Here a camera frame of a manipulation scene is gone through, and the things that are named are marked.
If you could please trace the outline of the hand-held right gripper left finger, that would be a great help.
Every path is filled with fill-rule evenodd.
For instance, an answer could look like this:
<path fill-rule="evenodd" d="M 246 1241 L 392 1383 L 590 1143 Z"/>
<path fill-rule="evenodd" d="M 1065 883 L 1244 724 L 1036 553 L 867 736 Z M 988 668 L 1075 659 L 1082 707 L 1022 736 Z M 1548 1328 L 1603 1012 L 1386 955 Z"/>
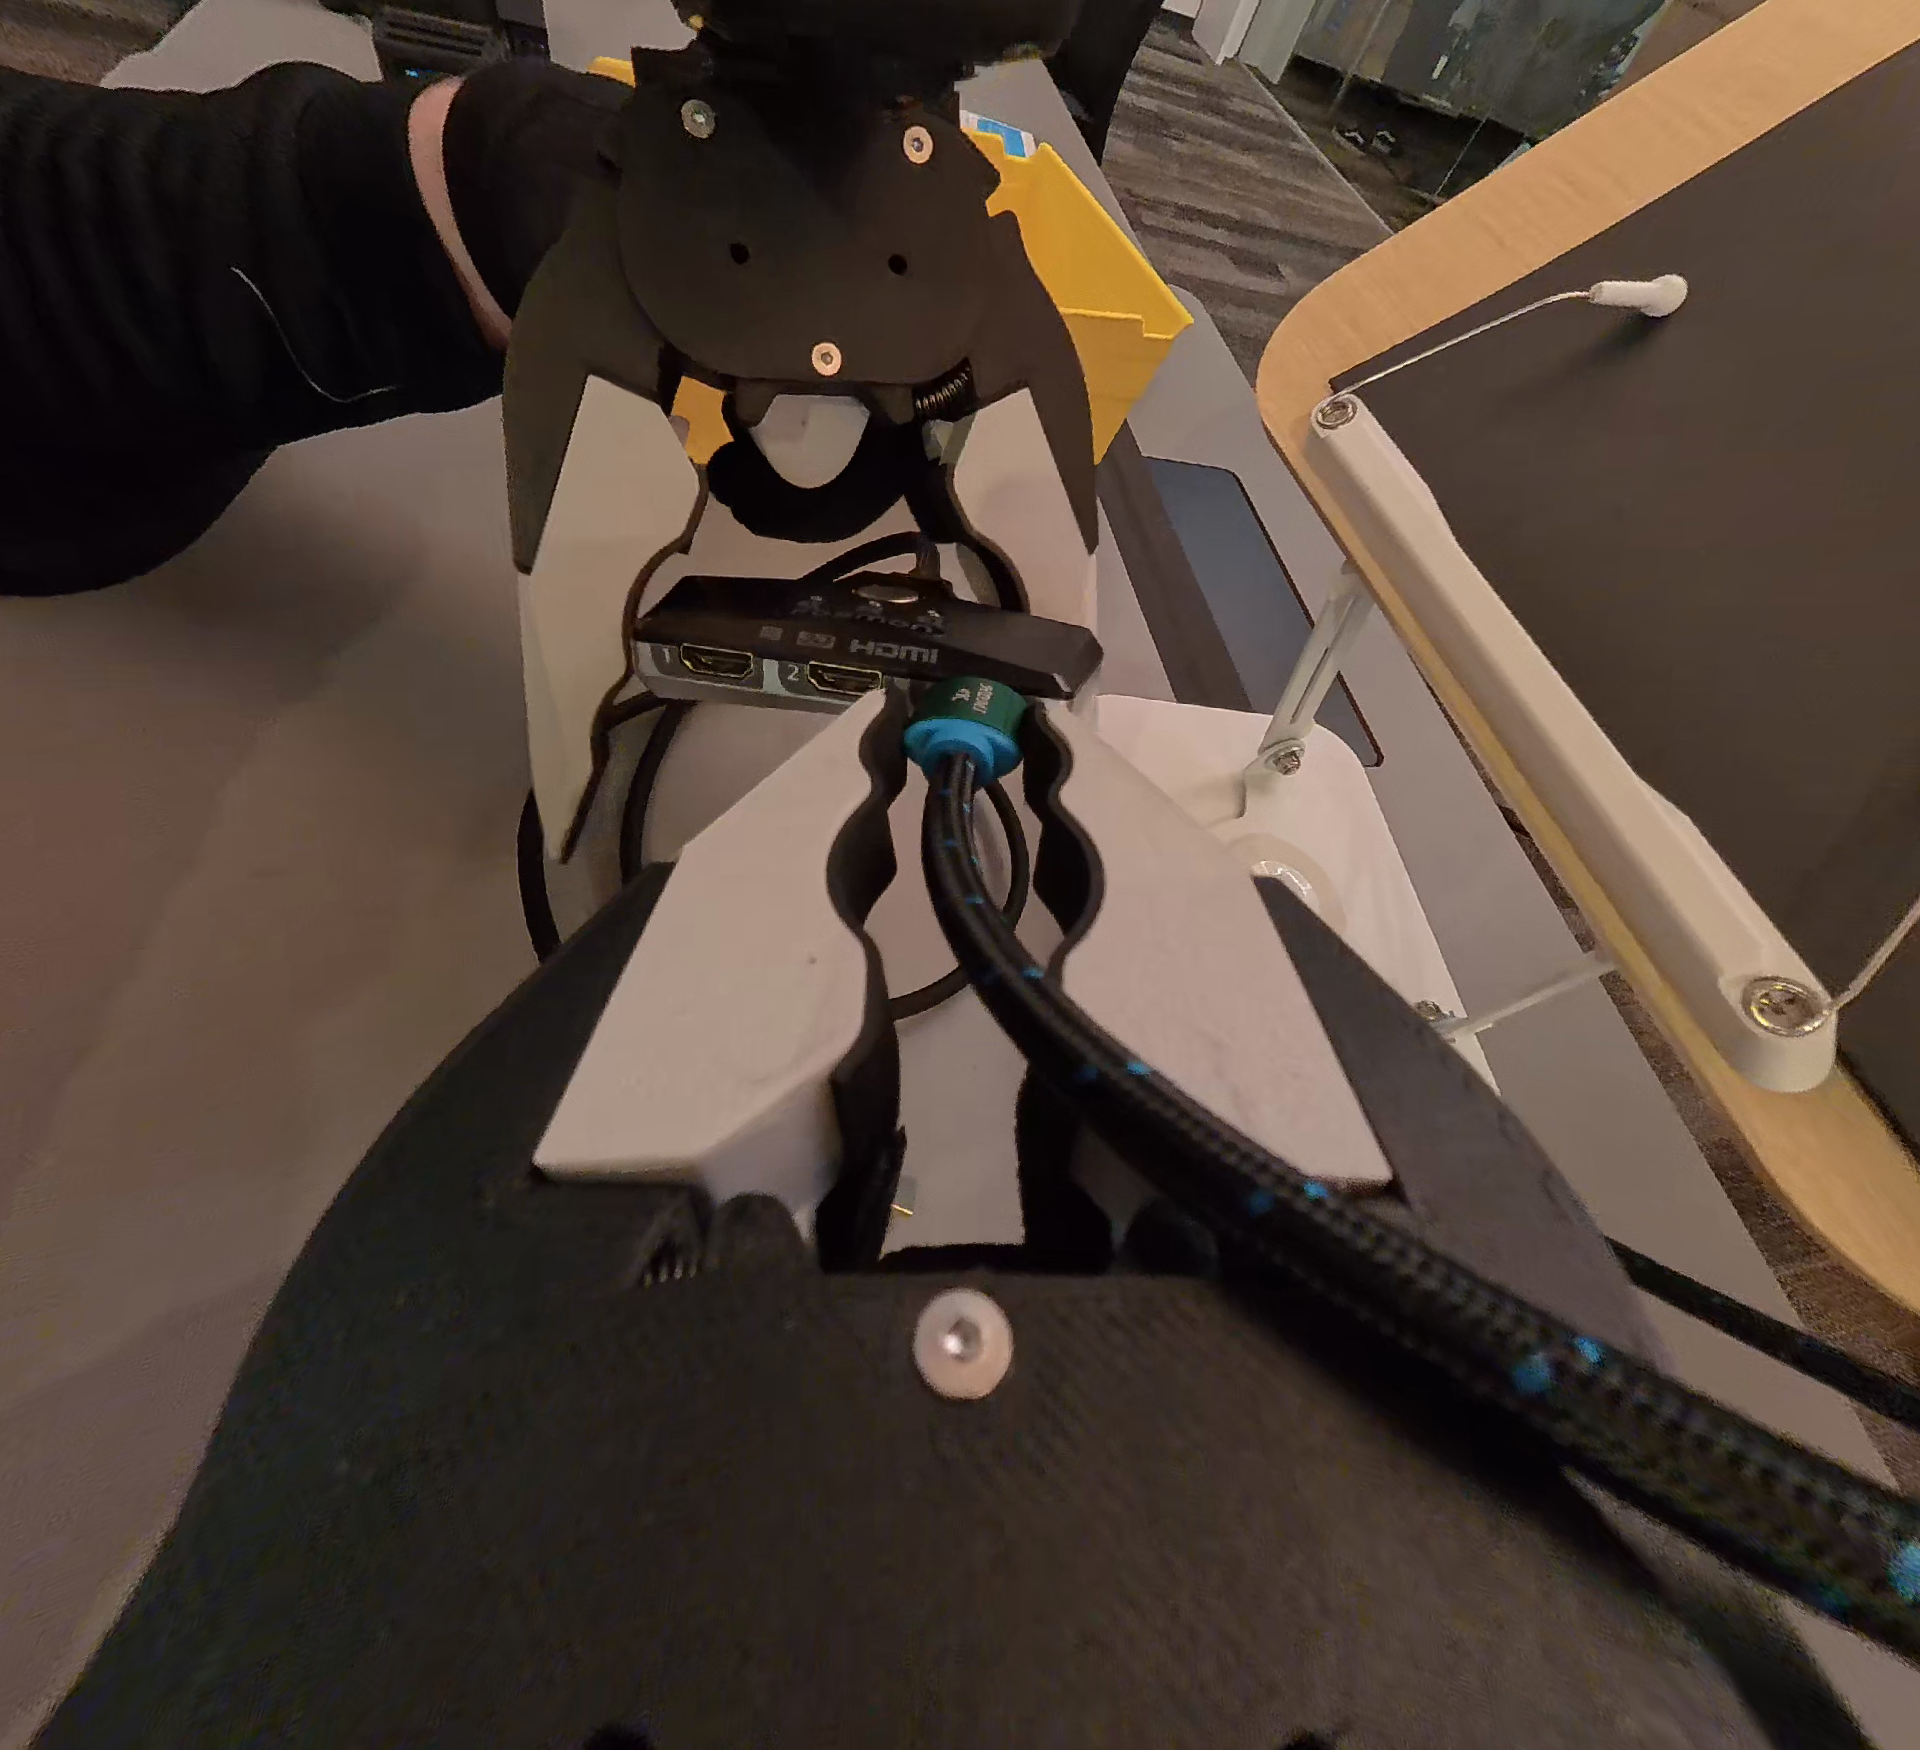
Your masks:
<path fill-rule="evenodd" d="M 898 872 L 906 707 L 855 704 L 680 851 L 535 1151 L 555 1179 L 767 1195 L 877 1258 L 903 1128 L 865 922 Z"/>

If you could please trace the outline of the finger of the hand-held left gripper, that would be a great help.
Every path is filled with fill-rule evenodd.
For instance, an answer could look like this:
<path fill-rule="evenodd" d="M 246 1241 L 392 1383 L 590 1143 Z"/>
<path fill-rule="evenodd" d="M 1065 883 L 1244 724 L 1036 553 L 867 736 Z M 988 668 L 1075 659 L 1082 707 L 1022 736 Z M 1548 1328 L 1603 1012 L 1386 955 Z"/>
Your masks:
<path fill-rule="evenodd" d="M 665 398 L 592 373 L 558 448 L 518 625 L 533 791 L 544 857 L 573 858 L 608 764 L 612 707 L 632 682 L 635 610 L 708 511 L 691 452 L 716 393 L 677 373 Z"/>
<path fill-rule="evenodd" d="M 980 605 L 1097 626 L 1097 533 L 1084 528 L 1028 389 L 919 425 L 945 575 Z"/>

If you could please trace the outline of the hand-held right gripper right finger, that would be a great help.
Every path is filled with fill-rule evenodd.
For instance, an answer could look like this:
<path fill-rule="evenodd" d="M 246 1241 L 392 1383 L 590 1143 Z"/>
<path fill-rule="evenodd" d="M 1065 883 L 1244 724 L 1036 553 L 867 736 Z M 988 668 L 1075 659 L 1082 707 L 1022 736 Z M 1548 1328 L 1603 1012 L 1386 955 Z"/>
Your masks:
<path fill-rule="evenodd" d="M 1027 801 L 1053 977 L 1254 1160 L 1359 1197 L 1395 1184 L 1256 872 L 1217 833 L 1240 787 L 1246 716 L 1211 707 L 1034 707 Z"/>

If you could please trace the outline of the black hdmi switch box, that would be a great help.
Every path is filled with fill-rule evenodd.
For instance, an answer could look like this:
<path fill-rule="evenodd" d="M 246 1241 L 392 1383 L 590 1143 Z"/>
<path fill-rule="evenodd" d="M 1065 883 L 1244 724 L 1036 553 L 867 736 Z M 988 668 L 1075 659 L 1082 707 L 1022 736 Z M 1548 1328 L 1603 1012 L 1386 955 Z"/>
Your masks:
<path fill-rule="evenodd" d="M 632 653 L 661 700 L 827 713 L 891 681 L 986 676 L 1069 700 L 1102 663 L 1084 625 L 978 605 L 903 573 L 683 576 L 642 613 Z"/>

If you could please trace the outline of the yellow plastic bin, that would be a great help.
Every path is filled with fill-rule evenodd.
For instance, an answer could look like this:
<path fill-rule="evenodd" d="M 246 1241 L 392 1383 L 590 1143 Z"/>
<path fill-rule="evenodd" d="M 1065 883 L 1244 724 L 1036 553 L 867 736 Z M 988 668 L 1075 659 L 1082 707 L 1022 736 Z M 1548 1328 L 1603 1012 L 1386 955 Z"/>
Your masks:
<path fill-rule="evenodd" d="M 1069 442 L 1069 489 L 1099 463 L 1124 418 L 1189 329 L 1190 315 L 1164 277 L 1130 242 L 1102 201 L 1084 184 L 1057 148 L 1036 139 L 1028 159 L 993 164 L 996 188 L 986 211 L 1019 222 L 1032 274 L 1062 315 L 1087 389 L 1092 444 Z M 669 408 L 676 433 L 699 465 L 728 442 L 720 389 L 683 376 Z M 775 444 L 775 472 L 799 489 L 824 489 L 829 472 L 852 461 L 854 418 L 865 408 L 852 396 L 801 398 L 778 404 L 762 429 Z"/>

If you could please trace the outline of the person's left hand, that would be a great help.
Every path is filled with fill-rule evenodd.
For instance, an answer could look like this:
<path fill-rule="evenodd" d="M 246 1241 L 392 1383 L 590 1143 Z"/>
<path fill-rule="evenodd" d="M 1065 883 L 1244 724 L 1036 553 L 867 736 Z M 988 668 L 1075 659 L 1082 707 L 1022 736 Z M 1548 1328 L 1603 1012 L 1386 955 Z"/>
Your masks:
<path fill-rule="evenodd" d="M 457 265 L 493 329 L 506 332 L 560 238 L 578 192 L 610 168 L 630 84 L 540 58 L 464 79 L 438 133 L 441 222 Z"/>

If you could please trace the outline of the white tablet stand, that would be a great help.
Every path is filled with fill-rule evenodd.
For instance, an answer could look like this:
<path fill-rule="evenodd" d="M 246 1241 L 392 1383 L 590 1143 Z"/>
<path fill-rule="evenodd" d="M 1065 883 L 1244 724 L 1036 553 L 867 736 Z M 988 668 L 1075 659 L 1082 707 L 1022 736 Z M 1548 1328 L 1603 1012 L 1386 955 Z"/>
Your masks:
<path fill-rule="evenodd" d="M 1711 1075 L 1755 1091 L 1821 1088 L 1837 1066 L 1840 1008 L 1765 919 L 1697 825 L 1620 754 L 1452 535 L 1452 525 L 1356 393 L 1312 412 L 1309 461 L 1331 495 L 1347 559 L 1309 632 L 1284 707 L 1248 713 L 1109 696 L 1102 738 L 1175 795 L 1246 866 L 1304 861 L 1331 837 L 1331 786 L 1358 764 L 1309 762 L 1309 700 L 1331 686 L 1359 626 L 1382 613 L 1428 682 L 1464 706 L 1478 764 L 1531 798 L 1522 823 L 1570 888 L 1596 952 L 1662 1019 L 1675 1045 L 1712 1050 Z"/>

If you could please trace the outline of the black charger with blue display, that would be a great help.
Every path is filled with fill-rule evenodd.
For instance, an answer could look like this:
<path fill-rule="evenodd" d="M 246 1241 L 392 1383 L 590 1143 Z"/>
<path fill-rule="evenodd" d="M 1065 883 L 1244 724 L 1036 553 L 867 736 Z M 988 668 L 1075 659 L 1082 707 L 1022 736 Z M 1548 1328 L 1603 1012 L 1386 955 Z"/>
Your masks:
<path fill-rule="evenodd" d="M 466 79 L 512 58 L 498 27 L 392 4 L 372 11 L 372 46 L 380 77 L 402 86 Z"/>

